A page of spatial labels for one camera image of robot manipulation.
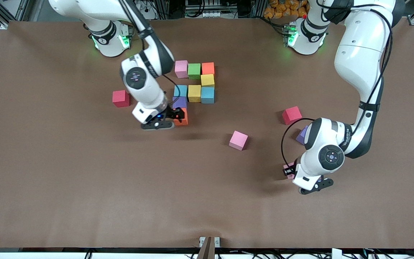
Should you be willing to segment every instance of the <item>table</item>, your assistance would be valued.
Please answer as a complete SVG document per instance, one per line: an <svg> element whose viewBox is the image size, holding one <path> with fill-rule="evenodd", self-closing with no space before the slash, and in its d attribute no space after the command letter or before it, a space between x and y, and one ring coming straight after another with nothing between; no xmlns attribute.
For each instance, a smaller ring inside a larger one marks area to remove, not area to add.
<svg viewBox="0 0 414 259"><path fill-rule="evenodd" d="M394 28L371 150L300 195L284 180L285 108L353 123L358 93L335 72L344 27L312 56L260 20L154 22L176 59L215 62L217 100L189 126L142 131L118 109L120 57L81 23L11 22L0 32L0 247L414 247L414 27ZM169 76L179 84L193 83ZM157 79L171 96L174 86ZM291 131L295 136L304 122ZM228 146L249 136L244 151ZM304 151L291 138L289 159Z"/></svg>

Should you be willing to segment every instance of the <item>white robotic arm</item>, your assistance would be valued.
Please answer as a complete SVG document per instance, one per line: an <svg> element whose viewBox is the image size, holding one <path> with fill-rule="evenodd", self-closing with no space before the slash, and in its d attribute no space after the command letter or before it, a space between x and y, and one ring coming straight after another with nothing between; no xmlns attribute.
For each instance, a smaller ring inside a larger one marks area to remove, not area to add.
<svg viewBox="0 0 414 259"><path fill-rule="evenodd" d="M58 13L81 19L98 48L105 56L116 56L125 49L119 48L119 21L132 22L138 36L148 48L121 63L120 77L128 92L138 101L132 111L144 130L173 128L171 119L183 119L184 112L172 109L156 78L167 74L174 66L174 56L162 43L132 1L128 0L49 0Z"/></svg>
<svg viewBox="0 0 414 259"><path fill-rule="evenodd" d="M291 167L293 183L301 187L302 194L322 189L323 176L339 169L345 157L353 159L368 152L384 85L380 60L389 38L388 23L397 22L395 17L393 21L396 0L309 0L309 4L307 18L291 23L296 32L288 45L298 53L312 54L322 45L329 23L344 21L346 32L335 56L335 69L359 92L360 104L353 125L319 118L307 128L306 152ZM355 7L359 5L375 6Z"/></svg>
<svg viewBox="0 0 414 259"><path fill-rule="evenodd" d="M82 20L90 31L95 47L107 57L115 57L130 47L129 26L117 19L97 19L88 15L75 0L49 0L52 8L60 15Z"/></svg>

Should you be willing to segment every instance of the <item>green led light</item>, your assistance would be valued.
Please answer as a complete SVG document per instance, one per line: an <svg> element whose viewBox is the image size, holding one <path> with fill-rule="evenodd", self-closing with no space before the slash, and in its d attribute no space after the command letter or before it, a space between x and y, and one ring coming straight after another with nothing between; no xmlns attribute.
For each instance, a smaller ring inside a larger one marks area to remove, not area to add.
<svg viewBox="0 0 414 259"><path fill-rule="evenodd" d="M126 48L128 48L130 45L129 45L129 40L127 39L127 37L126 36L119 36L119 40L121 41L121 43L122 43L122 46L126 49Z"/></svg>
<svg viewBox="0 0 414 259"><path fill-rule="evenodd" d="M93 40L93 42L95 44L95 48L98 49L98 45L97 45L97 42L95 41L94 37L92 37L92 40Z"/></svg>
<svg viewBox="0 0 414 259"><path fill-rule="evenodd" d="M294 46L297 38L298 38L298 31L295 31L295 34L293 34L289 38L289 46Z"/></svg>
<svg viewBox="0 0 414 259"><path fill-rule="evenodd" d="M322 39L321 39L321 43L319 44L319 46L322 46L325 35L327 35L327 34L326 33L323 34Z"/></svg>

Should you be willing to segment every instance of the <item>green cube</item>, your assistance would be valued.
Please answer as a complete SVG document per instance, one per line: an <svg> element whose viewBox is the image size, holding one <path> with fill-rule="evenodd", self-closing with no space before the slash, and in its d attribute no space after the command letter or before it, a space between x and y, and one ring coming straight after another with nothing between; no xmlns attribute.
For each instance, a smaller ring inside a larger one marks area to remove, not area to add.
<svg viewBox="0 0 414 259"><path fill-rule="evenodd" d="M201 79L201 64L188 64L188 78L191 80Z"/></svg>

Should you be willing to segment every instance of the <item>blue cube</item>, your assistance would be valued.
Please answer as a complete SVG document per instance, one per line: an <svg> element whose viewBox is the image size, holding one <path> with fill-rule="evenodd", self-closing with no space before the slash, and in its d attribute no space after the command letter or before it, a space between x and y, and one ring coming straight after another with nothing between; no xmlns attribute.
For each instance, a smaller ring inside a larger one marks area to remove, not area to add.
<svg viewBox="0 0 414 259"><path fill-rule="evenodd" d="M201 87L201 103L212 104L215 102L215 88Z"/></svg>
<svg viewBox="0 0 414 259"><path fill-rule="evenodd" d="M306 130L308 129L308 126L305 126L298 136L296 137L296 141L300 142L302 145L304 145L304 136L306 135Z"/></svg>
<svg viewBox="0 0 414 259"><path fill-rule="evenodd" d="M184 96L186 97L188 93L188 87L186 85L176 85L174 90L174 97Z"/></svg>
<svg viewBox="0 0 414 259"><path fill-rule="evenodd" d="M175 101L176 100L176 102L174 102L173 104L172 104L172 108L186 108L186 97L184 97L184 96L180 96L180 97L173 97L172 98L172 101Z"/></svg>

